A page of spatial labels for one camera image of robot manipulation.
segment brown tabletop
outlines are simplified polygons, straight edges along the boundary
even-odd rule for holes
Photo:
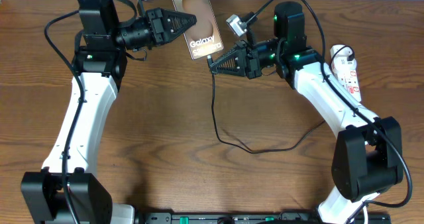
[[[393,223],[422,223],[424,214],[424,1],[308,0],[332,45],[351,45],[358,60],[362,103],[395,117],[414,190]],[[225,24],[256,11],[266,0],[211,0],[228,50],[236,38]],[[273,36],[273,3],[253,26],[258,40]],[[173,9],[171,0],[147,9]],[[20,184],[39,171],[59,133],[71,92],[71,74],[49,47],[43,29],[78,8],[76,0],[3,0],[0,5],[0,222],[30,223]],[[131,11],[117,5],[120,18]],[[306,11],[308,44],[321,51]],[[78,16],[59,22],[50,36],[72,59]],[[278,75],[255,80],[217,76],[216,114],[222,138],[251,148],[288,147],[322,118]],[[220,144],[211,117],[211,74],[192,61],[183,37],[129,61],[121,91],[106,120],[98,179],[113,201],[141,210],[175,212],[281,212],[311,209],[334,186],[330,167],[336,138],[323,125],[297,149],[251,155]],[[406,182],[378,201],[399,202]]]

